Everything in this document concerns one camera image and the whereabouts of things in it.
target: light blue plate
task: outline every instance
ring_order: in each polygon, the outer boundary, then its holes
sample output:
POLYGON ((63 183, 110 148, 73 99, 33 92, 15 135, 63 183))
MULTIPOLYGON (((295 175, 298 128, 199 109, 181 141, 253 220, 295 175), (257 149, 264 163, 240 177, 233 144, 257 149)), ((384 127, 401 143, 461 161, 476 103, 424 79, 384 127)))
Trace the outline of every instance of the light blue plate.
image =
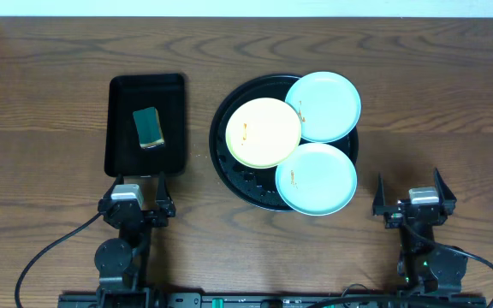
POLYGON ((301 137, 311 142, 343 138, 360 118, 357 89, 336 73, 316 72, 300 78, 288 90, 285 101, 301 113, 301 137))
POLYGON ((334 146, 309 143, 276 170, 277 191, 286 204, 313 216, 332 214, 355 194, 357 173, 349 157, 334 146))

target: wood grain surface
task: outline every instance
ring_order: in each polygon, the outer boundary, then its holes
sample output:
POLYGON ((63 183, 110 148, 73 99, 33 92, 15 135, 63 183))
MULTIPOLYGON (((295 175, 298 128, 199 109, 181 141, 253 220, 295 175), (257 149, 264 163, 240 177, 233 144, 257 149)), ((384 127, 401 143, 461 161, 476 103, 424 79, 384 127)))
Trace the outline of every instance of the wood grain surface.
MULTIPOLYGON (((110 80, 187 76, 188 160, 169 180, 177 218, 154 235, 151 281, 206 292, 336 293, 358 282, 392 290, 399 235, 371 216, 388 195, 432 184, 438 167, 458 197, 436 238, 493 262, 493 20, 0 18, 0 307, 28 261, 96 213, 110 80), (261 210, 220 181, 208 150, 212 117, 263 74, 346 75, 359 89, 359 186, 324 217, 261 210)), ((139 182, 153 199, 155 180, 139 182)), ((102 220, 41 258, 26 307, 98 285, 94 252, 117 232, 102 220)), ((493 295, 470 261, 463 287, 493 295)))

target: white plate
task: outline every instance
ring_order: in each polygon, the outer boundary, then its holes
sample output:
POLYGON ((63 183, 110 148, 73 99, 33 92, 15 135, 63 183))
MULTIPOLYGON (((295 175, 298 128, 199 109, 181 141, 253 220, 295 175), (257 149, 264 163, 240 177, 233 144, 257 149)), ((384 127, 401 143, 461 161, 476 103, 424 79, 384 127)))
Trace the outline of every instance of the white plate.
POLYGON ((301 114, 301 137, 311 142, 341 139, 360 118, 360 96, 355 86, 331 72, 300 78, 288 90, 285 101, 301 114))
POLYGON ((298 146, 276 170, 277 191, 286 204, 313 216, 332 214, 355 194, 357 173, 349 157, 334 146, 298 146))
POLYGON ((231 155, 256 169, 277 166, 292 154, 300 138, 300 120, 294 109, 274 98, 257 98, 243 104, 226 127, 226 145, 231 155))

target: black cable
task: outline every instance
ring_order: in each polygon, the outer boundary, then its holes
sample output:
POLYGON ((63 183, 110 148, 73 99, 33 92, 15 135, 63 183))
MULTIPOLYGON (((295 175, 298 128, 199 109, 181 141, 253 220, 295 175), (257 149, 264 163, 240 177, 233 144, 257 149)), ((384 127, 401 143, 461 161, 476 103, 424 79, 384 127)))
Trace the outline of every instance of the black cable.
POLYGON ((442 301, 440 299, 432 299, 421 296, 412 296, 407 298, 398 298, 389 295, 374 295, 374 296, 355 296, 339 299, 330 299, 316 304, 310 305, 307 308, 325 308, 330 305, 339 304, 351 304, 351 303, 365 303, 365 302, 377 302, 377 303, 396 303, 396 304, 410 304, 410 305, 422 305, 426 308, 472 308, 472 305, 452 304, 442 301))
MULTIPOLYGON (((434 247, 439 247, 439 248, 442 248, 442 249, 445 249, 445 250, 448 250, 448 251, 451 251, 451 252, 454 252, 454 253, 457 253, 457 254, 460 254, 462 256, 465 256, 465 257, 468 257, 468 258, 471 258, 475 261, 479 261, 480 263, 488 266, 489 268, 491 268, 493 270, 493 264, 482 258, 482 257, 479 257, 477 255, 474 255, 472 253, 469 253, 469 252, 464 252, 462 250, 459 250, 459 249, 455 249, 453 248, 452 246, 448 246, 448 245, 444 245, 444 244, 440 244, 440 243, 437 243, 433 240, 429 240, 429 239, 426 239, 425 237, 419 235, 416 233, 416 231, 414 231, 410 226, 408 226, 406 223, 403 223, 402 226, 408 230, 408 232, 413 235, 414 237, 418 238, 419 240, 423 241, 424 243, 426 244, 429 244, 429 245, 432 245, 434 247)), ((492 308, 493 307, 493 298, 492 300, 490 301, 490 303, 486 306, 487 308, 492 308)))
POLYGON ((18 278, 18 281, 16 282, 16 287, 15 287, 15 302, 16 302, 16 307, 18 308, 23 308, 22 303, 21 303, 21 285, 22 281, 24 280, 24 277, 26 277, 27 272, 32 268, 33 264, 39 258, 41 258, 46 252, 48 252, 52 247, 64 242, 65 240, 69 239, 70 237, 78 234, 81 230, 84 228, 88 227, 91 223, 93 223, 95 220, 97 220, 102 214, 98 213, 95 215, 93 218, 91 218, 88 222, 85 222, 82 226, 78 227, 76 230, 64 235, 58 240, 55 240, 52 244, 48 245, 45 247, 41 252, 37 254, 37 256, 33 257, 32 261, 30 261, 29 264, 26 265, 26 268, 22 271, 21 276, 18 278))
MULTIPOLYGON (((341 297, 346 296, 347 292, 349 292, 349 289, 352 288, 352 287, 363 287, 370 294, 370 289, 368 287, 366 287, 364 284, 354 283, 352 285, 349 285, 349 287, 346 287, 345 290, 343 290, 343 293, 342 293, 342 296, 341 297)), ((345 305, 345 304, 342 304, 342 306, 343 306, 343 308, 348 308, 349 307, 348 305, 345 305)))

